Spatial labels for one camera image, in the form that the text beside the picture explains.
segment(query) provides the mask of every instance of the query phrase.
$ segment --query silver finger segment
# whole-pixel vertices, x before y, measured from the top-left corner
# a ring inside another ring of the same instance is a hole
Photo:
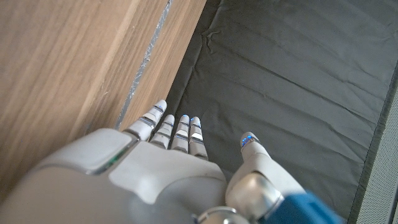
[[[136,122],[124,131],[136,135],[141,141],[148,140],[166,107],[166,101],[160,100],[146,114],[138,118]]]
[[[171,149],[188,153],[188,133],[189,117],[188,115],[183,115],[178,123]]]
[[[193,117],[190,120],[189,135],[189,154],[204,160],[208,160],[206,148],[203,143],[200,120],[198,117]]]
[[[170,142],[174,125],[174,116],[169,114],[165,117],[163,123],[160,125],[159,130],[154,134],[150,143],[156,144],[163,149],[167,149]]]

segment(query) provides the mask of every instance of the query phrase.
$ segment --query robotic hand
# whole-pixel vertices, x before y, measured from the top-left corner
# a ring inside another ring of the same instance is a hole
[[[123,132],[99,129],[48,156],[8,196],[0,223],[257,223],[305,193],[253,133],[229,184],[208,161],[199,118],[182,116],[167,149],[174,117],[152,133],[165,109],[160,100]]]

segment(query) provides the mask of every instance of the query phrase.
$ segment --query gray fabric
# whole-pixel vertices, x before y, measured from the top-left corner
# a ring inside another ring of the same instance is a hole
[[[252,131],[347,219],[398,60],[395,1],[208,0],[167,98],[230,177]]]

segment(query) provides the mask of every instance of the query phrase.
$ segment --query wood grain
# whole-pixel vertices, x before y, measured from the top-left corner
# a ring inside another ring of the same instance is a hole
[[[205,3],[206,0],[173,1],[121,129],[146,113],[157,101],[166,99]]]
[[[166,97],[204,2],[174,0],[127,123]],[[51,152],[114,126],[166,3],[0,2],[0,200]]]

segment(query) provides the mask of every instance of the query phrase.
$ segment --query fingertip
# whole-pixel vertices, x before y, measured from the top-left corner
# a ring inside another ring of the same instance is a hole
[[[184,124],[186,124],[186,125],[189,125],[189,116],[188,115],[183,115],[181,118],[180,118],[180,123],[184,123]]]
[[[165,100],[159,100],[154,106],[162,109],[162,111],[164,112],[167,108],[167,103]]]
[[[241,137],[241,147],[245,146],[246,143],[248,143],[250,140],[255,139],[256,141],[259,141],[256,135],[254,135],[252,132],[246,132],[242,135]]]
[[[163,121],[163,122],[169,123],[169,124],[171,124],[171,125],[173,126],[173,125],[174,125],[174,121],[175,121],[174,116],[171,115],[171,114],[169,114],[169,115],[167,115],[167,116],[164,118],[164,121]]]
[[[198,117],[191,118],[190,125],[195,125],[200,128],[200,119]]]

